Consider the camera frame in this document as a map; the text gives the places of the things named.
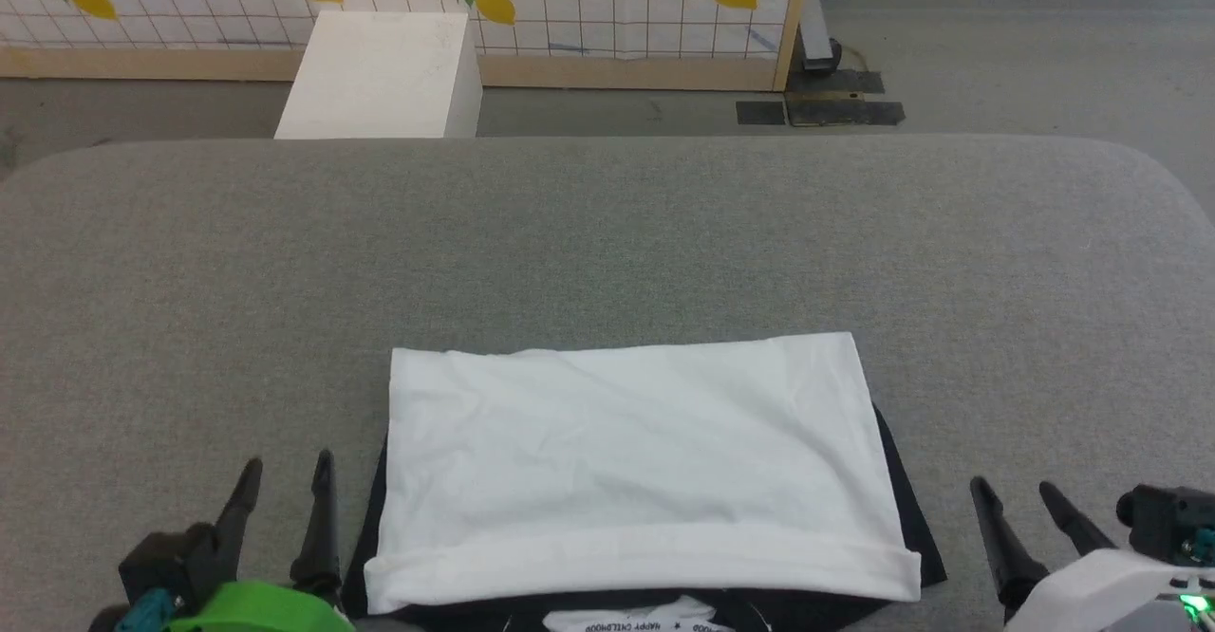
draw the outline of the folded white fabric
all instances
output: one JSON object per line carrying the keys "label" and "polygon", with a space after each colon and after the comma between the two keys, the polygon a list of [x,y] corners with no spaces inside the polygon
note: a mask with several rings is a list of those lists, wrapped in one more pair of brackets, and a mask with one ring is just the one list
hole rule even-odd
{"label": "folded white fabric", "polygon": [[368,609],[758,587],[917,600],[852,335],[394,350]]}

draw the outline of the black fabric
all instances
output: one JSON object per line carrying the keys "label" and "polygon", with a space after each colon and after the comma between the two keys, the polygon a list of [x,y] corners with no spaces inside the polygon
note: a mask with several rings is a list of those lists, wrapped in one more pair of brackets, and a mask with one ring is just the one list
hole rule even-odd
{"label": "black fabric", "polygon": [[[937,542],[928,529],[928,520],[920,510],[911,481],[899,458],[894,438],[882,412],[874,407],[881,434],[886,465],[899,510],[903,543],[920,554],[920,586],[929,587],[945,581],[945,565]],[[367,587],[363,566],[375,555],[379,542],[379,521],[388,492],[385,465],[388,440],[380,451],[379,467],[372,484],[372,496],[363,519],[363,530],[355,546],[355,555],[341,591],[346,615],[360,619],[367,615]],[[423,606],[409,605],[388,617],[418,625],[429,632],[502,632],[509,621],[512,632],[544,632],[544,616],[554,610],[620,610],[672,603],[690,596],[714,609],[712,622],[733,627],[736,632],[835,632],[871,615],[891,602],[866,597],[849,597],[799,589],[617,589],[604,592],[561,592],[508,597],[480,602]]]}

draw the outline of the green led light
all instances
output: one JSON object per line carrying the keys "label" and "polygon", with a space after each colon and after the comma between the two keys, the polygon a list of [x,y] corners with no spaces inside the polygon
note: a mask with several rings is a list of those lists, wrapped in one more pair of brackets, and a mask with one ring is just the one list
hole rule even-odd
{"label": "green led light", "polygon": [[1199,613],[1210,610],[1210,608],[1211,608],[1211,603],[1208,602],[1205,598],[1203,598],[1203,597],[1194,597],[1192,594],[1181,594],[1181,603],[1186,604],[1187,606],[1193,608],[1194,610],[1197,610]]}

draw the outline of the garment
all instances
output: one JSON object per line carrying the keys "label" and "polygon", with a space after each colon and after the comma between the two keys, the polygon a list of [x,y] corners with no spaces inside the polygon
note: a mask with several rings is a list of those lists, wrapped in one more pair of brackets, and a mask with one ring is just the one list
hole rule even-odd
{"label": "garment", "polygon": [[848,334],[397,350],[390,401],[356,558],[378,525],[375,613],[543,630],[693,596],[744,632],[820,628],[944,577]]}

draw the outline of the blue mark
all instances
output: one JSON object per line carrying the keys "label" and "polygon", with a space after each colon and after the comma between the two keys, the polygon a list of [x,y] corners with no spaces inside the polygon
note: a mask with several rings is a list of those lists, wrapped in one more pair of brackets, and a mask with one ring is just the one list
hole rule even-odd
{"label": "blue mark", "polygon": [[586,49],[583,49],[581,45],[555,44],[553,41],[548,43],[548,49],[549,49],[549,51],[577,51],[577,52],[581,52],[581,53],[588,53],[589,52]]}
{"label": "blue mark", "polygon": [[759,32],[751,29],[751,26],[747,26],[747,33],[751,34],[751,39],[755,39],[759,45],[763,45],[764,49],[768,49],[769,51],[776,51],[779,49],[778,45],[768,41],[768,39],[759,34]]}

